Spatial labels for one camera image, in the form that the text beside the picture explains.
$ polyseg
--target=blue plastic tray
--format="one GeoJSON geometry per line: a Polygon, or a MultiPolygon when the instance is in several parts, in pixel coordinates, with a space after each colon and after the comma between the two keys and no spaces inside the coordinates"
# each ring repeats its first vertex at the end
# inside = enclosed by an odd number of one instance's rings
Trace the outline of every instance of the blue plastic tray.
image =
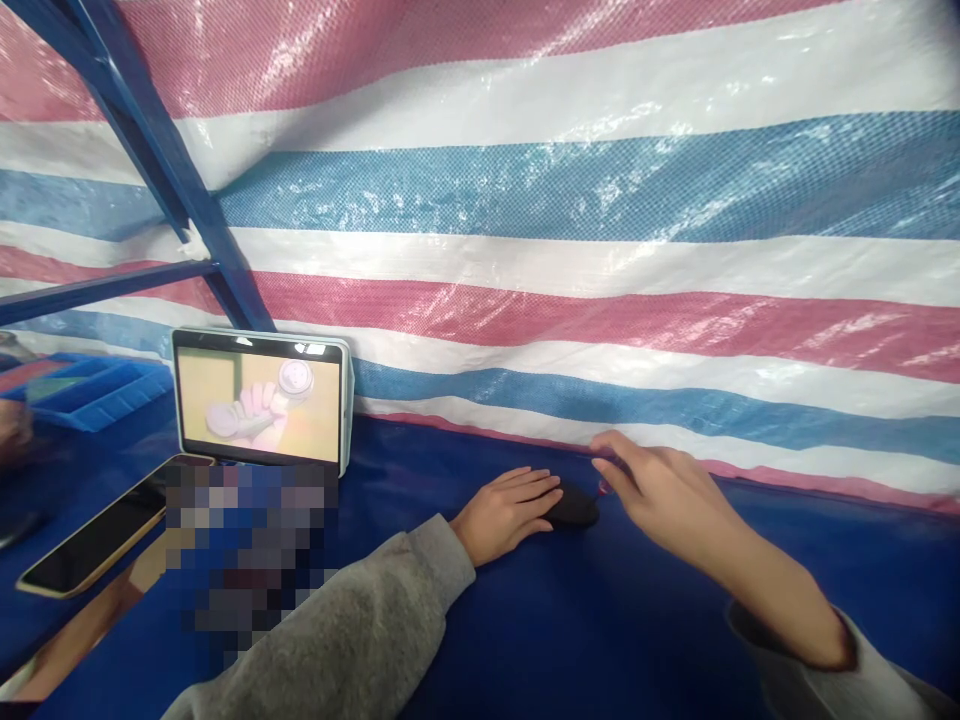
{"type": "MultiPolygon", "coordinates": [[[[96,432],[173,388],[170,369],[147,360],[74,353],[44,359],[70,363],[45,378],[85,378],[30,406],[34,417],[53,425],[96,432]]],[[[27,386],[20,385],[0,397],[25,402],[27,386]]]]}

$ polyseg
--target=person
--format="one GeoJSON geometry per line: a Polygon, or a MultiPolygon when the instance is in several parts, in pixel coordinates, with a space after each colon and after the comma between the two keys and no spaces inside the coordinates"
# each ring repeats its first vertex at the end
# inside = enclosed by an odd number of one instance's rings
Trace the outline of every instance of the person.
{"type": "MultiPolygon", "coordinates": [[[[946,696],[888,663],[813,576],[737,515],[689,455],[598,435],[629,473],[593,463],[650,539],[726,588],[733,631],[779,718],[947,718],[946,696]]],[[[474,569],[549,532],[559,479],[519,468],[336,573],[213,680],[187,688],[165,720],[384,718],[403,709],[433,660],[447,610],[474,569]]]]}

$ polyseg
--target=gray sweater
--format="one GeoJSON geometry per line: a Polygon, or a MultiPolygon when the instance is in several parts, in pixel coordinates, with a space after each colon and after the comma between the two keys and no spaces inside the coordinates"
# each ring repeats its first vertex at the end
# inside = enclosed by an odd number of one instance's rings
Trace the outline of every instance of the gray sweater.
{"type": "MultiPolygon", "coordinates": [[[[476,574],[439,515],[343,568],[232,667],[187,688],[164,720],[391,718],[427,672],[453,602],[476,574]]],[[[884,660],[844,616],[857,669],[826,673],[790,657],[742,607],[728,619],[784,720],[951,718],[938,690],[884,660]]]]}

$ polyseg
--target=blue metal frame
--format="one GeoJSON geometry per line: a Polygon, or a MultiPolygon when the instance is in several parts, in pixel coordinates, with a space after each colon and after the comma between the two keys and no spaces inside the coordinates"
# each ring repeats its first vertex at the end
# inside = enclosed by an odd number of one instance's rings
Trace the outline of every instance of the blue metal frame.
{"type": "Polygon", "coordinates": [[[5,2],[77,69],[181,242],[192,220],[213,261],[172,265],[177,270],[167,280],[162,272],[142,271],[16,295],[0,301],[0,325],[202,276],[235,327],[275,330],[220,205],[204,186],[113,0],[5,2]],[[179,277],[188,267],[194,271],[179,277]]]}
{"type": "Polygon", "coordinates": [[[118,295],[128,295],[216,272],[217,266],[210,260],[187,260],[63,287],[19,293],[0,298],[0,318],[3,318],[4,325],[9,325],[40,315],[69,310],[78,305],[108,300],[118,295]]]}

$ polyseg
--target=striped tarpaulin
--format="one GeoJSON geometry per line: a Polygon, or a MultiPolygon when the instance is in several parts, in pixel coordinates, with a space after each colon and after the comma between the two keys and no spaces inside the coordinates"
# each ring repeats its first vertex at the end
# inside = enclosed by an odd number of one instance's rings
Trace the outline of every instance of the striped tarpaulin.
{"type": "MultiPolygon", "coordinates": [[[[351,341],[362,412],[617,426],[960,511],[949,2],[121,8],[270,312],[351,341]]],[[[0,31],[3,292],[179,259],[76,74],[0,31]]],[[[168,357],[171,326],[223,322],[190,281],[13,329],[168,357]]]]}

